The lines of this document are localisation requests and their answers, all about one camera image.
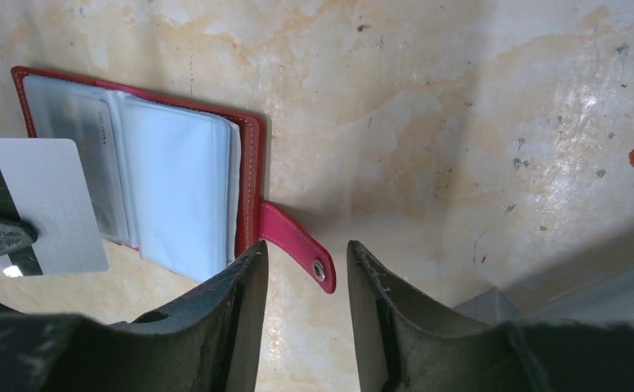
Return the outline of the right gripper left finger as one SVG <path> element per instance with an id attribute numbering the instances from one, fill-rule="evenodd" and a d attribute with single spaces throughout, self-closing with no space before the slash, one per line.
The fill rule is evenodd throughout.
<path id="1" fill-rule="evenodd" d="M 252 391 L 267 246 L 127 323 L 0 307 L 0 391 Z"/>

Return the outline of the grey card black stripe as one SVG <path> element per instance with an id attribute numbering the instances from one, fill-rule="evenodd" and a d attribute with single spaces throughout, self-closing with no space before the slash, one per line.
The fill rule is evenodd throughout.
<path id="1" fill-rule="evenodd" d="M 0 217 L 38 232 L 32 245 L 0 256 L 9 278 L 109 268 L 72 140 L 0 138 Z"/>

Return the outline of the white credit card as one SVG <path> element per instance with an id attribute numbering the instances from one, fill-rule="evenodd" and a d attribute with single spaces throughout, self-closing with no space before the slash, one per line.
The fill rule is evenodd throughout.
<path id="1" fill-rule="evenodd" d="M 123 191 L 109 106 L 89 96 L 49 92 L 49 136 L 75 142 L 96 222 L 103 238 L 128 239 Z"/>

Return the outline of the red leather card holder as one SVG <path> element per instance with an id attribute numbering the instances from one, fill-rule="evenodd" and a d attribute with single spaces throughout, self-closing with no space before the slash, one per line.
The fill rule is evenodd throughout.
<path id="1" fill-rule="evenodd" d="M 109 106 L 128 239 L 107 240 L 197 283 L 266 240 L 335 291 L 329 252 L 261 196 L 261 115 L 56 70 L 16 66 L 11 77 L 33 138 L 56 138 L 48 135 L 49 92 Z"/>

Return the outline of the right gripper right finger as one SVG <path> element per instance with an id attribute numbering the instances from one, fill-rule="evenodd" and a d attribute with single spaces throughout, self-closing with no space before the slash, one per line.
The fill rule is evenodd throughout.
<path id="1" fill-rule="evenodd" d="M 634 391 L 634 322 L 489 325 L 393 274 L 358 241 L 346 259 L 363 391 Z"/>

